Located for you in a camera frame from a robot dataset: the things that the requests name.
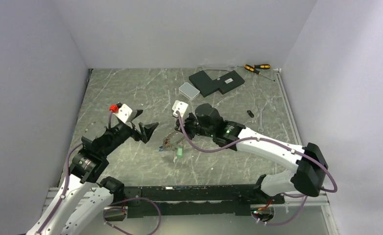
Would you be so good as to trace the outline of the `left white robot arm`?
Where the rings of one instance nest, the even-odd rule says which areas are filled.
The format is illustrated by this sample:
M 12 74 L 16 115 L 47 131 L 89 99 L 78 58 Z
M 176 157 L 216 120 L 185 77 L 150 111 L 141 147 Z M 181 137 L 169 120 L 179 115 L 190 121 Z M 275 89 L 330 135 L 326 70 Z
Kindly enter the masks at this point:
M 117 206 L 124 201 L 124 184 L 106 177 L 93 195 L 81 203 L 108 166 L 108 155 L 129 138 L 143 143 L 149 141 L 159 124 L 133 124 L 132 120 L 142 112 L 122 106 L 110 112 L 110 116 L 118 120 L 115 125 L 109 123 L 101 129 L 91 129 L 81 138 L 81 143 L 68 153 L 65 178 L 57 194 L 27 234 L 78 235 L 106 206 Z

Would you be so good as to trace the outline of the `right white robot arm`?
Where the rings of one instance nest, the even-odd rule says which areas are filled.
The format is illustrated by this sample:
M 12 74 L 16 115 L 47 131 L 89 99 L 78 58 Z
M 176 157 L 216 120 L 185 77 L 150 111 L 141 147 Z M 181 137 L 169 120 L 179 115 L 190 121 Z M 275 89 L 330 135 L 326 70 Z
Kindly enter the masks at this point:
M 177 119 L 176 131 L 196 150 L 215 153 L 231 149 L 263 157 L 285 168 L 281 173 L 260 176 L 253 191 L 259 203 L 291 191 L 309 197 L 318 197 L 325 191 L 324 179 L 330 174 L 318 145 L 310 142 L 302 146 L 267 137 L 241 123 L 225 120 L 208 103 L 191 113 L 187 103 L 176 101 L 172 111 Z

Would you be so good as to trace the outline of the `silver disc keyring with keys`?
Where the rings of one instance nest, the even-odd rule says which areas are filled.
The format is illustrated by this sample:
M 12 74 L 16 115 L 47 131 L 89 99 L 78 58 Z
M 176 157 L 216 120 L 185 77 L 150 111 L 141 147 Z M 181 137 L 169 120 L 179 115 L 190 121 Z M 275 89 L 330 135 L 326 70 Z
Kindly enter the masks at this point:
M 162 141 L 159 147 L 160 152 L 171 151 L 174 153 L 173 162 L 183 157 L 184 153 L 184 135 L 178 131 L 172 131 Z

